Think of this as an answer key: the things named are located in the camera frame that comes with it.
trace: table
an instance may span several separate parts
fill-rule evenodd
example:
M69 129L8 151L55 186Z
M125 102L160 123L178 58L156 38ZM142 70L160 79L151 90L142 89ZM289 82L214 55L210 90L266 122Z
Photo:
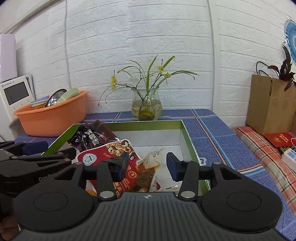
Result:
M91 123L98 119L102 122L136 121L131 112L111 112L88 114L82 123ZM283 203L283 213L276 229L289 240L296 239L296 220L276 184L249 149L219 117L206 109L163 110L159 120L183 120L203 165L211 166L215 161L222 162L275 192ZM23 134L15 142L47 141L50 145L55 139Z

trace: blue round decoration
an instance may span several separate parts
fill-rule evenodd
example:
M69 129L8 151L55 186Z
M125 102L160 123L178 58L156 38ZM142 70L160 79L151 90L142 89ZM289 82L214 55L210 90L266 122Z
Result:
M291 53L291 58L296 64L296 23L292 20L287 20L285 24L286 44Z

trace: vase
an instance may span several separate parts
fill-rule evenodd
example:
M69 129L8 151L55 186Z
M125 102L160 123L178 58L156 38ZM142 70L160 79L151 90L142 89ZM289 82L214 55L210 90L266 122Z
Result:
M158 88L149 90L133 89L134 98L131 113L138 121L156 121L161 116L163 107L161 105Z

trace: vase rim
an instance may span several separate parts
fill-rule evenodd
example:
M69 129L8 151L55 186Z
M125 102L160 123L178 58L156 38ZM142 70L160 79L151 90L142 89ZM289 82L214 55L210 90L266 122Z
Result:
M159 88L159 86L155 87L155 88L151 88L149 90L157 90ZM135 89L135 88L131 88L133 91L147 91L147 89Z

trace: human hand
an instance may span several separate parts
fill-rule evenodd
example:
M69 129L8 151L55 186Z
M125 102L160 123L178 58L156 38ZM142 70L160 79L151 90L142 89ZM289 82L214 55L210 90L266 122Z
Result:
M0 233L3 239L10 240L19 232L17 219L13 215L3 218L0 222Z

